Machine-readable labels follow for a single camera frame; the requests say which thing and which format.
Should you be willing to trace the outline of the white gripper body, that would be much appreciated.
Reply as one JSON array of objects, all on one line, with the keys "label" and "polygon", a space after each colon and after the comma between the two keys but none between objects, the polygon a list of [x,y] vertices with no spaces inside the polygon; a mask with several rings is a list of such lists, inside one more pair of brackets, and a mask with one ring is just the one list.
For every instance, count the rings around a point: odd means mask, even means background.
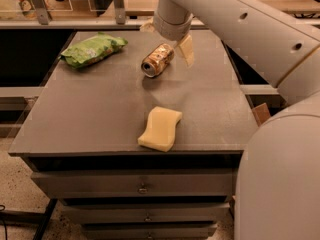
[{"label": "white gripper body", "polygon": [[192,19],[193,15],[188,14],[187,18],[182,23],[173,24],[166,21],[159,12],[156,11],[153,17],[153,25],[155,30],[165,39],[180,41],[189,33]]}]

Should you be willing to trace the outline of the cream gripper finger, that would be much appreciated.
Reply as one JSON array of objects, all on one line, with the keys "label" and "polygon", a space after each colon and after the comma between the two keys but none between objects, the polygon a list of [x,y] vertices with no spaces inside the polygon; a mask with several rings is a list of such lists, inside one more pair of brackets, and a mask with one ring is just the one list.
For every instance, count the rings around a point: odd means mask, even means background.
[{"label": "cream gripper finger", "polygon": [[191,67],[194,63],[194,51],[191,35],[187,34],[180,41],[177,41],[175,49],[178,51],[178,55],[184,59],[186,65]]},{"label": "cream gripper finger", "polygon": [[153,19],[150,18],[146,22],[144,22],[140,26],[140,31],[141,32],[153,33],[155,31],[155,27],[154,27],[154,24],[153,24]]}]

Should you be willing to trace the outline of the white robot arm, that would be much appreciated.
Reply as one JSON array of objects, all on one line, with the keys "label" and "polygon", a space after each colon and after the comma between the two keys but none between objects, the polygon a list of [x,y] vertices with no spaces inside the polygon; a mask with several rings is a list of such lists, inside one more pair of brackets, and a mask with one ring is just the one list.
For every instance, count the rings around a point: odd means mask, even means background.
[{"label": "white robot arm", "polygon": [[200,20],[286,101],[245,147],[235,240],[320,240],[320,31],[257,0],[159,0],[156,31]]}]

